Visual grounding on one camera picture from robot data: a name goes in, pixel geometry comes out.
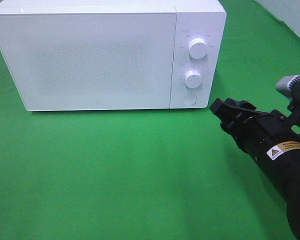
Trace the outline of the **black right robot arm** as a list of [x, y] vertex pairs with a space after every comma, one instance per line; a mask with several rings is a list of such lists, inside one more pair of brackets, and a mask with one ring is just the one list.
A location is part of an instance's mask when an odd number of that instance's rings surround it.
[[300, 134], [292, 116], [257, 111], [247, 101], [217, 98], [209, 108], [221, 129], [248, 154], [286, 202], [290, 229], [300, 240]]

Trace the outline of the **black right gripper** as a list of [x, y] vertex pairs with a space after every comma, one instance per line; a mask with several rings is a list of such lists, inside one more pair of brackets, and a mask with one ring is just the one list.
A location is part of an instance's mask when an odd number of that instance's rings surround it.
[[257, 165], [283, 165], [288, 155], [300, 155], [300, 110], [289, 116], [278, 110], [257, 111], [245, 100], [217, 98], [209, 107], [221, 121], [221, 128]]

